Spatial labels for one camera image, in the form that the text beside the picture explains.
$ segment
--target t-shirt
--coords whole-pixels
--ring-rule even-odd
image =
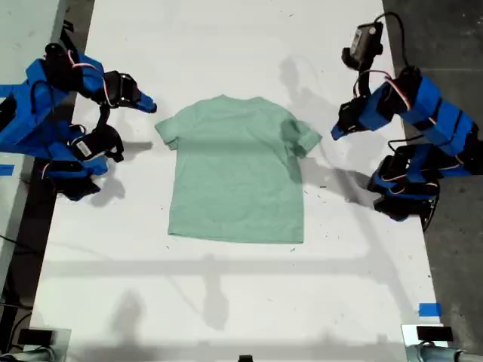
[[[159,122],[177,150],[168,234],[251,243],[302,243],[297,157],[321,136],[261,97],[202,100]]]

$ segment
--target white tabletop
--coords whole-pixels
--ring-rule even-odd
[[[0,9],[0,84],[19,84],[25,69],[57,41],[65,14],[65,0],[2,0]],[[0,235],[17,239],[28,193],[20,174],[29,179],[33,159],[0,152],[0,164],[14,165],[12,176],[0,176]],[[0,290],[3,290],[14,245],[0,238]]]
[[[101,193],[57,200],[32,325],[72,330],[75,361],[404,360],[401,324],[435,300],[420,222],[375,212],[354,179],[401,123],[329,133],[356,78],[341,50],[382,12],[379,0],[96,0],[86,53],[129,72],[158,113],[114,110],[126,160]],[[374,68],[392,71],[383,44]],[[304,244],[167,235],[176,153],[153,126],[220,94],[265,97],[324,137],[300,161]],[[78,100],[75,123],[97,116]]]

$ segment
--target shirt hem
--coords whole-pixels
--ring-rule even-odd
[[[201,235],[199,233],[177,232],[168,230],[168,235],[181,236],[184,238],[204,239],[212,241],[227,241],[239,244],[303,244],[302,240],[276,240],[276,239],[258,239],[258,238],[230,238],[224,236]]]

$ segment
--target shirt sleeve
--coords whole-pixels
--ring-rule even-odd
[[[305,157],[322,139],[305,122],[288,119],[281,124],[281,134],[289,152],[297,157]]]
[[[167,118],[156,124],[155,129],[169,149],[177,149],[178,141],[197,120],[197,103],[181,109],[173,117]]]

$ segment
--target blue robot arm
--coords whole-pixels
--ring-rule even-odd
[[[129,74],[104,72],[100,62],[75,49],[49,44],[45,53],[27,68],[22,84],[0,86],[0,97],[6,97],[0,103],[0,152],[40,158],[42,178],[78,200],[99,191],[90,177],[107,172],[106,158],[123,160],[121,137],[107,124],[110,110],[130,107],[154,113],[156,104]],[[100,118],[90,133],[50,119],[71,91],[99,104]]]
[[[401,25],[397,15],[386,13],[381,17],[386,15],[394,15]],[[388,77],[371,93],[370,67],[361,65],[372,65],[374,57],[380,54],[374,51],[382,47],[382,23],[377,19],[360,26],[361,34],[356,33],[350,50],[343,51],[343,62],[359,71],[364,84],[359,82],[360,96],[355,94],[353,100],[340,107],[339,120],[331,134],[338,140],[350,133],[375,131],[396,114],[418,129],[421,135],[416,138],[425,137],[429,143],[401,146],[394,155],[386,156],[372,175],[368,190],[382,196],[374,203],[376,210],[397,220],[419,215],[425,229],[438,202],[439,179],[483,174],[483,142],[478,139],[478,127],[472,119],[443,100],[439,88],[407,61],[397,79]]]

